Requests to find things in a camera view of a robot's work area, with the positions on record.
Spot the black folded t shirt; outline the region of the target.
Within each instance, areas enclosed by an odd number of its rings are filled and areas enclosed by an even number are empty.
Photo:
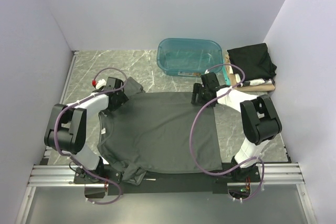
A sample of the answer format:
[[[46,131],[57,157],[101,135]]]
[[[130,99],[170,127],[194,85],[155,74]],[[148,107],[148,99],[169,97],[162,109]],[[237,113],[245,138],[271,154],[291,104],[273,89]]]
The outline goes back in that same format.
[[[230,63],[245,73],[245,81],[272,79],[277,66],[273,64],[266,43],[227,50]]]

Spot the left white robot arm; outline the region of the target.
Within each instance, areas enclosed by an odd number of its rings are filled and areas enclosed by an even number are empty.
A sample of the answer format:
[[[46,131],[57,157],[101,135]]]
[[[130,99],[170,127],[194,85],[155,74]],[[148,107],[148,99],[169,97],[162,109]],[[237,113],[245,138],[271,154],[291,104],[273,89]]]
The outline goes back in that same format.
[[[120,175],[86,144],[86,130],[89,118],[100,112],[112,112],[128,101],[124,93],[125,82],[109,77],[107,81],[93,80],[92,85],[95,90],[88,97],[53,106],[44,143],[61,156],[70,158],[71,164],[78,165],[73,170],[76,184],[102,183],[108,179],[118,182]]]

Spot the grey t shirt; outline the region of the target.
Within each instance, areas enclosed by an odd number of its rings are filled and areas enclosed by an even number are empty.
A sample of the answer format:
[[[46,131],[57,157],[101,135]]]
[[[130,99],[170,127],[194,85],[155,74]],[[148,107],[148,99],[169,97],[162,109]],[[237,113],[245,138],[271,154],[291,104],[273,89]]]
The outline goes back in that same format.
[[[128,101],[112,112],[100,112],[100,155],[122,174],[123,182],[139,185],[147,172],[199,173],[189,148],[192,123],[201,109],[189,92],[145,93],[134,79],[124,90]],[[220,169],[215,113],[206,108],[194,127],[192,147],[207,171]]]

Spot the teal plastic basin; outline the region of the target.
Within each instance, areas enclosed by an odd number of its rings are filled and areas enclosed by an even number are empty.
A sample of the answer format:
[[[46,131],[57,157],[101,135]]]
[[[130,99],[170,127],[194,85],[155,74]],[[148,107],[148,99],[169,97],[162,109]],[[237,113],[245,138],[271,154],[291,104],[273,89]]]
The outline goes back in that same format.
[[[168,76],[199,77],[222,71],[221,46],[212,40],[167,38],[158,45],[157,66]]]

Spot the black base beam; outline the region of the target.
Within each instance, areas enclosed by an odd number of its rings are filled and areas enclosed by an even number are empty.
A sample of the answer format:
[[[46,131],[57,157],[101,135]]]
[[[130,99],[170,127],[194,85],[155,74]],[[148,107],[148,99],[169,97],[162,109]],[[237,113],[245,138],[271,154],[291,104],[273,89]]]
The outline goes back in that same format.
[[[228,194],[229,183],[242,183],[243,186],[260,182],[261,172],[254,166],[243,173],[240,170],[224,176],[209,176],[197,174],[159,174],[147,172],[139,185],[123,182],[122,175],[105,165],[107,178],[118,184],[124,194],[144,193],[197,193],[212,192],[214,194]]]

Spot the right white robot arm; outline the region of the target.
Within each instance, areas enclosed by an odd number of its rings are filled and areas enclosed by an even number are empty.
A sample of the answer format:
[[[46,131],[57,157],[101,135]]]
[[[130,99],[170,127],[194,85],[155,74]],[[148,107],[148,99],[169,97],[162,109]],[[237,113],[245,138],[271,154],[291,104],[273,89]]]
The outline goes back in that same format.
[[[235,90],[231,86],[220,85],[215,73],[201,76],[201,83],[193,84],[191,104],[202,108],[197,113],[191,127],[189,148],[193,161],[201,171],[211,176],[224,176],[230,173],[232,179],[241,182],[254,171],[263,148],[282,131],[281,121],[274,104],[268,95],[250,95]],[[209,106],[225,105],[241,114],[245,135],[244,141],[231,161],[231,168],[219,173],[205,170],[197,162],[192,140],[194,127],[201,113]]]

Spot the aluminium frame rail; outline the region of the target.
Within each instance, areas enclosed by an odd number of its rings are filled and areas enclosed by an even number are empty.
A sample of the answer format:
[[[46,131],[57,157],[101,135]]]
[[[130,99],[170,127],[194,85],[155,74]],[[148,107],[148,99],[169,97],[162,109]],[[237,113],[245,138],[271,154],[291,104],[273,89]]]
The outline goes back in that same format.
[[[66,171],[67,166],[48,165],[52,150],[51,147],[47,146],[41,161],[38,165],[34,165],[31,170],[23,201],[15,221],[16,223],[27,222],[35,192],[38,187],[62,187],[73,185],[71,176],[74,172]]]

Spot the white patterned folded t shirt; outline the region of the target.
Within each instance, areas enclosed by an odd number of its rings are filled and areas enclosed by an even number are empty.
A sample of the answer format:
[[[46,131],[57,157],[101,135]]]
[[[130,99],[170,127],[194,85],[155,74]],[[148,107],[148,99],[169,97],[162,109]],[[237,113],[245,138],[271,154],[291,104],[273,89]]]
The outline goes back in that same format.
[[[270,85],[270,84],[273,85],[273,84],[275,84],[275,81],[272,78],[270,78],[270,79],[259,78],[259,79],[242,81],[239,74],[234,74],[234,79],[235,79],[236,83],[233,84],[233,85],[236,85],[239,82],[241,82],[241,84],[239,84],[238,87],[263,86],[263,85]]]

